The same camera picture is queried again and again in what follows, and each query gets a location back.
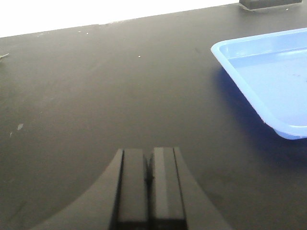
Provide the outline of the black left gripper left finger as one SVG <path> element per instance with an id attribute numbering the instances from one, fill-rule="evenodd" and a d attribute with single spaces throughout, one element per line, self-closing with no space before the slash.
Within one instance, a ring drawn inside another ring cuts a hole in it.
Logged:
<path id="1" fill-rule="evenodd" d="M 147 160 L 119 149 L 101 176 L 75 201 L 35 230 L 148 229 Z"/>

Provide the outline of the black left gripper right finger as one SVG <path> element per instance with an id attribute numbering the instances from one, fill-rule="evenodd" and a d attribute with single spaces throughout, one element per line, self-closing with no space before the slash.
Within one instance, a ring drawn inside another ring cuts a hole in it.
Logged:
<path id="1" fill-rule="evenodd" d="M 151 230 L 230 230 L 188 169 L 178 147 L 155 147 L 150 158 Z"/>

